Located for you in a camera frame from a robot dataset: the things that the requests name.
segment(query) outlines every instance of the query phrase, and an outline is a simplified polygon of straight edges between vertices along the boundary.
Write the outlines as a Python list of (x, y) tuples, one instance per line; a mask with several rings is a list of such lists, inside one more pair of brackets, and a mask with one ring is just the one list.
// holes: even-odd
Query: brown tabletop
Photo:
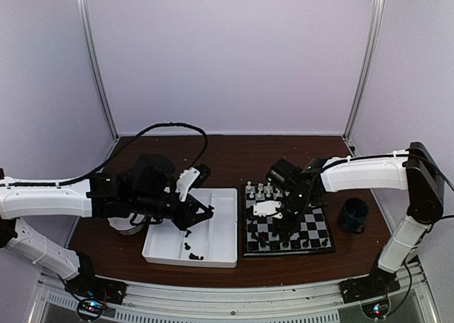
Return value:
[[(118, 146), (129, 138), (122, 138)], [(210, 136), (201, 162), (212, 169), (203, 187), (234, 187), (246, 181), (264, 182), (265, 174), (285, 157), (304, 167), (312, 158), (346, 156), (340, 137), (332, 136)], [(198, 136), (139, 138), (105, 169), (117, 173), (128, 169), (143, 153), (159, 153), (172, 160), (177, 173), (192, 162), (202, 146)], [(336, 218), (344, 201), (360, 197), (370, 206), (364, 234), (339, 230)], [(92, 257), (97, 274), (137, 282), (194, 287), (252, 287), (295, 285), (348, 278), (369, 272), (386, 244), (389, 231), (369, 190), (328, 194), (325, 213), (331, 226), (335, 253), (308, 256), (243, 258), (238, 239), (238, 265), (233, 269), (193, 268), (147, 263), (142, 257), (146, 232), (122, 236), (105, 219), (81, 219), (70, 248)]]

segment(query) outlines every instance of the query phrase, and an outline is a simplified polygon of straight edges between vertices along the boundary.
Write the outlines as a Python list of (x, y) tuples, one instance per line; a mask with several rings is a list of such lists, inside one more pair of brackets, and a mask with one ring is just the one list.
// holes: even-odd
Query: white bracket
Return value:
[(179, 193), (179, 200), (181, 202), (186, 201), (187, 193), (199, 175), (200, 172), (194, 167), (183, 171), (183, 173), (179, 175), (179, 179), (177, 181), (177, 193)]
[[(256, 202), (253, 207), (253, 214), (257, 217), (269, 216), (273, 213), (276, 213), (281, 207), (281, 205), (282, 205), (281, 202), (274, 200)], [(276, 219), (282, 219), (282, 213), (277, 213), (272, 217)]]

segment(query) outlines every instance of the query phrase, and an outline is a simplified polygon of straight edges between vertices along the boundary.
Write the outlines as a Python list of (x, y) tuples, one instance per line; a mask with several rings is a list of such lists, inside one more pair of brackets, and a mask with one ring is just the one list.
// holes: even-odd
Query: mug handle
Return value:
[(355, 231), (355, 233), (356, 234), (361, 234), (361, 233), (364, 233), (365, 230), (366, 230), (366, 226), (363, 224), (363, 225), (361, 225), (360, 230), (359, 231)]

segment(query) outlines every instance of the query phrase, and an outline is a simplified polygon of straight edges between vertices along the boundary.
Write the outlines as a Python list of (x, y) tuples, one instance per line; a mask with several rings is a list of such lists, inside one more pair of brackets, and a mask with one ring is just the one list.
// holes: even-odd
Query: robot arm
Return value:
[(267, 179), (282, 190), (279, 207), (267, 202), (254, 213), (276, 218), (283, 232), (298, 226), (309, 203), (323, 206), (321, 197), (341, 190), (394, 188), (408, 190), (410, 205), (370, 274), (340, 284), (345, 302), (382, 295), (395, 282), (395, 273), (420, 244), (424, 234), (443, 216), (444, 180), (422, 143), (407, 150), (361, 158), (316, 158), (304, 169), (278, 160)]
[(213, 207), (188, 194), (210, 175), (205, 165), (185, 170), (178, 180), (175, 167), (159, 155), (142, 155), (117, 175), (94, 174), (86, 180), (17, 180), (0, 170), (0, 248), (14, 248), (33, 263), (55, 271), (76, 295), (121, 302), (124, 284), (94, 275), (91, 259), (58, 246), (22, 219), (33, 215), (128, 218), (142, 214), (151, 224), (170, 219), (185, 231), (212, 218)]

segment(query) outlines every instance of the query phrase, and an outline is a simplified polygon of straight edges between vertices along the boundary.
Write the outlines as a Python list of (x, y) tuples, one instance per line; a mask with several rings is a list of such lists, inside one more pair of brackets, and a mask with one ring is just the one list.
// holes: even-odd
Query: blue mug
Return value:
[(366, 230), (365, 220), (369, 214), (369, 207), (365, 201), (352, 197), (345, 201), (338, 216), (340, 229), (361, 234)]

